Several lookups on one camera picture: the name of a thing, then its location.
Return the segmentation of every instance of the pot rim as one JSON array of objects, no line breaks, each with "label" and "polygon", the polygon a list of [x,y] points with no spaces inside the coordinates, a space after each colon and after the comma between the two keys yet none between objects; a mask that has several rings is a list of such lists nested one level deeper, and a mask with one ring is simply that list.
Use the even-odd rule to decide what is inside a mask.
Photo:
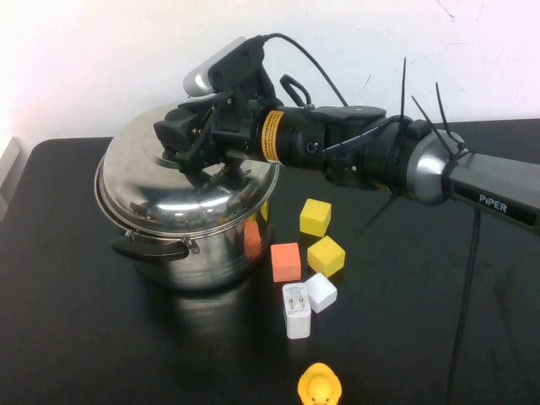
[{"label": "pot rim", "polygon": [[107,202],[107,199],[102,195],[102,189],[104,189],[104,185],[103,185],[103,176],[101,175],[101,173],[103,170],[104,159],[105,159],[105,155],[101,158],[98,164],[97,170],[94,173],[94,196],[95,196],[95,200],[100,206],[101,211],[113,224],[125,230],[126,232],[134,232],[140,236],[145,236],[145,237],[152,238],[155,240],[178,240],[178,239],[185,239],[185,238],[190,239],[190,240],[196,240],[196,239],[201,239],[207,236],[220,234],[226,230],[233,228],[238,223],[243,222],[247,218],[252,216],[260,207],[262,207],[262,205],[264,205],[264,203],[266,203],[269,200],[269,198],[272,196],[272,193],[273,193],[273,190],[275,189],[276,184],[278,183],[278,178],[280,174],[280,167],[279,165],[276,165],[275,175],[273,176],[272,182],[270,183],[270,186],[266,190],[264,196],[251,209],[246,210],[242,215],[238,215],[238,217],[236,217],[232,221],[229,221],[228,223],[225,223],[225,224],[222,224],[222,225],[210,228],[210,229],[198,231],[198,232],[181,232],[181,233],[159,232],[159,231],[154,231],[154,230],[142,229],[136,226],[132,222],[122,217]]}]

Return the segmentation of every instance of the yellow warning label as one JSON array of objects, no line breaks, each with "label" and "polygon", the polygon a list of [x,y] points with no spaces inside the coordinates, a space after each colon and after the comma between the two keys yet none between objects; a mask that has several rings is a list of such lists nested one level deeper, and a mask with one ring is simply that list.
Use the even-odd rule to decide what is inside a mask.
[{"label": "yellow warning label", "polygon": [[283,111],[270,111],[264,120],[261,134],[262,154],[269,162],[279,162],[278,146],[276,144],[278,137],[278,127]]}]

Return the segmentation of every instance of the yellow rubber duck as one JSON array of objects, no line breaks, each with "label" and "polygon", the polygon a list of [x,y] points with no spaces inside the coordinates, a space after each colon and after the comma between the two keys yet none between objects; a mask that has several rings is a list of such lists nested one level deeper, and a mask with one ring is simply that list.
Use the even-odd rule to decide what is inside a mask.
[{"label": "yellow rubber duck", "polygon": [[311,365],[298,381],[298,395],[304,405],[337,405],[341,393],[338,377],[323,363]]}]

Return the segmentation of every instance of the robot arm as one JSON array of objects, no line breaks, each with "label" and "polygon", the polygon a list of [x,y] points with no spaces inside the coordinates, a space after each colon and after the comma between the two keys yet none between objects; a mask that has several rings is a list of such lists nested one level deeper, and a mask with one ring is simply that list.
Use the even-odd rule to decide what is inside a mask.
[{"label": "robot arm", "polygon": [[388,189],[424,204],[463,201],[540,235],[540,165],[466,154],[457,134],[439,133],[427,117],[386,117],[366,105],[284,106],[262,65],[272,37],[240,38],[186,76],[186,92],[207,98],[154,124],[182,172],[231,159],[317,170],[338,186]]}]

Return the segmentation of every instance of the white cube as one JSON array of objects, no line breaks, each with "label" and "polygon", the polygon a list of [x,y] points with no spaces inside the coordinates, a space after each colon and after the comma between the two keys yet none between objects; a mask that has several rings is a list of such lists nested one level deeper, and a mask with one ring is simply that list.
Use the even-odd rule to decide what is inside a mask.
[{"label": "white cube", "polygon": [[317,273],[305,282],[310,306],[317,314],[329,307],[338,297],[338,289],[322,273]]}]

